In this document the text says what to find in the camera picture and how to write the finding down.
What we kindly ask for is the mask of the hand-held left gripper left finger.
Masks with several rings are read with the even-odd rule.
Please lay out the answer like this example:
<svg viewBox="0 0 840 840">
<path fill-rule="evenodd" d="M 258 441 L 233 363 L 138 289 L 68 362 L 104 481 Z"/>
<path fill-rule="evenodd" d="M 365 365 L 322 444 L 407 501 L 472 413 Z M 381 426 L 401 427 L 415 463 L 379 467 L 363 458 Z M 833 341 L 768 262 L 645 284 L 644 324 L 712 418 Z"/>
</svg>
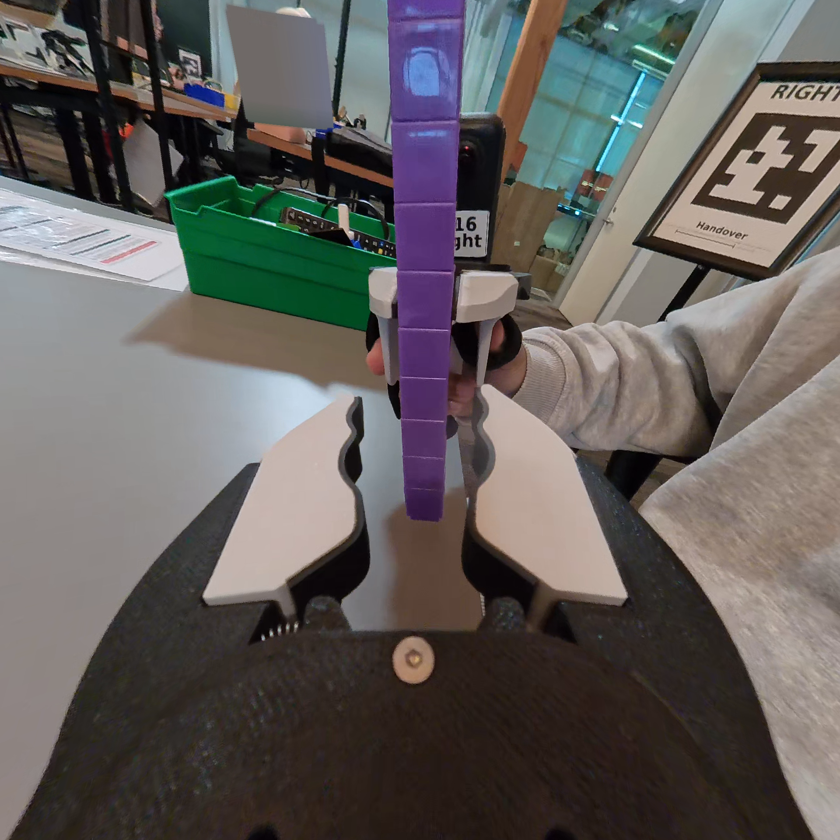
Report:
<svg viewBox="0 0 840 840">
<path fill-rule="evenodd" d="M 370 547 L 361 476 L 364 408 L 342 392 L 266 451 L 203 592 L 207 606 L 273 602 L 302 614 L 364 579 Z"/>
</svg>

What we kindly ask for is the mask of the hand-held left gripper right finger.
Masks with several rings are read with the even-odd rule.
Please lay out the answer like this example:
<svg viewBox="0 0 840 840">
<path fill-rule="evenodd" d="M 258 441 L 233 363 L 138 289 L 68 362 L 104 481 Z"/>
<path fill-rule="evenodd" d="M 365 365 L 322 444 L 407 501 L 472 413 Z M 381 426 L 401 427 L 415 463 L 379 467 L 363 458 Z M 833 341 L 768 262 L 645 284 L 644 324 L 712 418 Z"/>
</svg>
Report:
<svg viewBox="0 0 840 840">
<path fill-rule="evenodd" d="M 488 605 L 517 602 L 531 627 L 560 603 L 623 607 L 627 588 L 572 449 L 491 385 L 476 392 L 465 577 Z"/>
</svg>

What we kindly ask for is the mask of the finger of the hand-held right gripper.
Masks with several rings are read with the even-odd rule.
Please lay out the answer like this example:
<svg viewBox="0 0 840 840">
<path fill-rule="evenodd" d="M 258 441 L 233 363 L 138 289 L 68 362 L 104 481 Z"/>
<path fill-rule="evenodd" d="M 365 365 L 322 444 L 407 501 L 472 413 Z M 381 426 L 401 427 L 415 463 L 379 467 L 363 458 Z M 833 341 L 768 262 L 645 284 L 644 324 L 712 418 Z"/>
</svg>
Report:
<svg viewBox="0 0 840 840">
<path fill-rule="evenodd" d="M 458 277 L 451 336 L 476 382 L 486 379 L 494 328 L 513 311 L 518 293 L 518 279 L 509 272 L 469 270 Z"/>
<path fill-rule="evenodd" d="M 367 343 L 381 342 L 385 381 L 388 387 L 396 387 L 400 376 L 397 268 L 371 269 L 369 309 Z"/>
</svg>

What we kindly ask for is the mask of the purple segmented square tube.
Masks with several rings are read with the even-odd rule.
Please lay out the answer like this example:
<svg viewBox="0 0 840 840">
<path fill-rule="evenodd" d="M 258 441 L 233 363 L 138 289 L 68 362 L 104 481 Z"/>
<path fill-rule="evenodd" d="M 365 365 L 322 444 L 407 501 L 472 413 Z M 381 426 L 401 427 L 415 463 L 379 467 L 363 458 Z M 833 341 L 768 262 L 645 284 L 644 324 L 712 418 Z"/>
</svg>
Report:
<svg viewBox="0 0 840 840">
<path fill-rule="evenodd" d="M 443 516 L 465 3 L 387 4 L 406 514 Z"/>
</svg>

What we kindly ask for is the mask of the person's right forearm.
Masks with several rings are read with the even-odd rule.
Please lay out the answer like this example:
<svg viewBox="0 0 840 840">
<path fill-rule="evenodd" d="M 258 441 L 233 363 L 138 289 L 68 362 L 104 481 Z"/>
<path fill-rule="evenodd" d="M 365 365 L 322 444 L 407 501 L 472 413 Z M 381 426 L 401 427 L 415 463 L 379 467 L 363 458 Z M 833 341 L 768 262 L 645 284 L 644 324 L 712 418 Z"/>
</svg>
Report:
<svg viewBox="0 0 840 840">
<path fill-rule="evenodd" d="M 696 458 L 755 433 L 838 450 L 839 254 L 663 322 L 526 331 L 515 401 L 569 445 Z"/>
</svg>

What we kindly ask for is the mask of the person's right hand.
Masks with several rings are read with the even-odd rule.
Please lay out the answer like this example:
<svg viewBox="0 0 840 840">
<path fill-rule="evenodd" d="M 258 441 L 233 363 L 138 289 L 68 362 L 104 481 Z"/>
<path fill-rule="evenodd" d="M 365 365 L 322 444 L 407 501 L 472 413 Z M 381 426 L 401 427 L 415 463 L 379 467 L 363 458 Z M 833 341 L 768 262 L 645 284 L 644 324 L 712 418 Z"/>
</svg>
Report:
<svg viewBox="0 0 840 840">
<path fill-rule="evenodd" d="M 365 361 L 373 375 L 385 374 L 380 339 L 376 339 L 371 350 L 367 351 Z M 492 385 L 508 397 L 513 397 L 522 386 L 526 372 L 527 352 L 525 345 L 522 344 L 513 360 L 486 374 L 485 383 Z M 462 363 L 459 372 L 449 375 L 448 415 L 455 418 L 469 417 L 473 410 L 475 391 L 476 370 L 467 363 Z"/>
</svg>

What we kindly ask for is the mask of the cardboard box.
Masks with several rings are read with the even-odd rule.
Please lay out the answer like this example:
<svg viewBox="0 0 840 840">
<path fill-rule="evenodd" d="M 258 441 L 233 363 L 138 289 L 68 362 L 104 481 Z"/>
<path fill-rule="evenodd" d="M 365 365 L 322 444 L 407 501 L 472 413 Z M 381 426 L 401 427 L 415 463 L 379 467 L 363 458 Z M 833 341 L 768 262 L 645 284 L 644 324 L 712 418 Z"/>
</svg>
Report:
<svg viewBox="0 0 840 840">
<path fill-rule="evenodd" d="M 497 223 L 494 261 L 509 266 L 514 274 L 529 273 L 564 198 L 563 190 L 520 181 L 510 185 Z"/>
</svg>

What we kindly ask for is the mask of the green plastic bin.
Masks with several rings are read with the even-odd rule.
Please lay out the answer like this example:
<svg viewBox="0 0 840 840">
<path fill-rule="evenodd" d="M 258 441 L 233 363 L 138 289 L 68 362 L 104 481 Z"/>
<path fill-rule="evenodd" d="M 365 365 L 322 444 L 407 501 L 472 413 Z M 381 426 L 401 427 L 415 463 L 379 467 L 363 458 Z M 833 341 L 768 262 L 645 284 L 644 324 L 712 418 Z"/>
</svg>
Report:
<svg viewBox="0 0 840 840">
<path fill-rule="evenodd" d="M 368 277 L 396 259 L 324 242 L 279 224 L 293 207 L 395 244 L 382 212 L 357 201 L 325 202 L 303 190 L 240 185 L 227 175 L 166 194 L 192 293 L 349 329 L 369 318 Z"/>
</svg>

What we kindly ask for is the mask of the black bag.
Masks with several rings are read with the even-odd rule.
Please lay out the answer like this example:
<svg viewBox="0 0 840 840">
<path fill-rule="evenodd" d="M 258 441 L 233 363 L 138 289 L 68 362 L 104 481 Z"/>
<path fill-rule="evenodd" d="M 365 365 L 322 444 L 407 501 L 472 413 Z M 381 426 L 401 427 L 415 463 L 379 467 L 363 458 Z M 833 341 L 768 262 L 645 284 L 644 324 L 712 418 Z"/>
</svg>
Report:
<svg viewBox="0 0 840 840">
<path fill-rule="evenodd" d="M 325 155 L 370 172 L 393 177 L 392 145 L 366 129 L 341 126 L 328 132 Z"/>
</svg>

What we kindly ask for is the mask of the person's grey sweatshirt torso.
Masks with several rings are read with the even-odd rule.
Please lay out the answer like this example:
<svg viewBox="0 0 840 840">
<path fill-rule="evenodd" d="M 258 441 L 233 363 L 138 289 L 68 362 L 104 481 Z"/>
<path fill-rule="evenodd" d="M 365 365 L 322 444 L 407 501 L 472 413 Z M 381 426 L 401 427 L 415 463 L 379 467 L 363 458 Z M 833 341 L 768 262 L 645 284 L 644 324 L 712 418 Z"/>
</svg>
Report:
<svg viewBox="0 0 840 840">
<path fill-rule="evenodd" d="M 815 838 L 839 834 L 838 360 L 644 504 L 748 668 Z"/>
</svg>

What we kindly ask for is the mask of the framed marker poster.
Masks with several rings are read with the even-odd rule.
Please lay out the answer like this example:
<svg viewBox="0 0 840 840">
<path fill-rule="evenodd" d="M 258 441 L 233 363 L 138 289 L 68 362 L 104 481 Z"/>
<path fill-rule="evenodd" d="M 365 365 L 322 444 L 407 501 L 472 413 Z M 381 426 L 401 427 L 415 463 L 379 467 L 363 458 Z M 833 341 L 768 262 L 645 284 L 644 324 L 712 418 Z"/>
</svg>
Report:
<svg viewBox="0 0 840 840">
<path fill-rule="evenodd" d="M 838 208 L 838 62 L 758 64 L 633 242 L 695 266 L 659 320 L 712 270 L 776 277 Z"/>
</svg>

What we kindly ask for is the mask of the printed paper sheet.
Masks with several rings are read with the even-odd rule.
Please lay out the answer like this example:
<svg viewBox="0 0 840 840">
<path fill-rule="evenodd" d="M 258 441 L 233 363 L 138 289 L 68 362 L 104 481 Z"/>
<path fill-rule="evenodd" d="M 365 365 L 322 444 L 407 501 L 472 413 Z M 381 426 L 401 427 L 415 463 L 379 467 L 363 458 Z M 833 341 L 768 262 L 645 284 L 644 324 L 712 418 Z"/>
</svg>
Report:
<svg viewBox="0 0 840 840">
<path fill-rule="evenodd" d="M 186 267 L 170 229 L 1 191 L 1 262 L 184 291 Z"/>
</svg>

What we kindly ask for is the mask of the black metal shelf rack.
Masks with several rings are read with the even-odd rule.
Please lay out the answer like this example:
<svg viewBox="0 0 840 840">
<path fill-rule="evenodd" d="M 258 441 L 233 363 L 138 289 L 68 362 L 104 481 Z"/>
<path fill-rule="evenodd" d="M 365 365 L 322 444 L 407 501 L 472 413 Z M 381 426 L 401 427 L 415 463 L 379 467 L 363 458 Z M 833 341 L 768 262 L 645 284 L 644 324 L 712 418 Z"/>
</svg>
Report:
<svg viewBox="0 0 840 840">
<path fill-rule="evenodd" d="M 176 72 L 161 48 L 158 2 L 2 2 L 2 138 L 27 182 L 9 119 L 13 106 L 53 114 L 73 193 L 136 213 L 142 197 L 129 172 L 127 140 L 152 129 L 151 160 L 162 192 L 200 182 L 217 160 L 221 126 L 231 127 L 241 98 L 207 79 Z"/>
</svg>

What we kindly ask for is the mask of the wooden support post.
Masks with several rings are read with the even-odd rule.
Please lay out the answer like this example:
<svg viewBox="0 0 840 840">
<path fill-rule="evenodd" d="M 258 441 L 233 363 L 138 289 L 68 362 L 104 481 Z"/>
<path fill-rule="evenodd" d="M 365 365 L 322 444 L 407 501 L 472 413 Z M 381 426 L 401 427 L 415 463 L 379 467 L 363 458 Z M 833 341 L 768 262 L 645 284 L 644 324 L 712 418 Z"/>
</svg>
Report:
<svg viewBox="0 0 840 840">
<path fill-rule="evenodd" d="M 521 134 L 539 89 L 557 34 L 566 1 L 531 1 L 500 96 L 497 114 L 506 131 L 501 178 L 510 168 L 518 171 L 525 149 Z"/>
</svg>

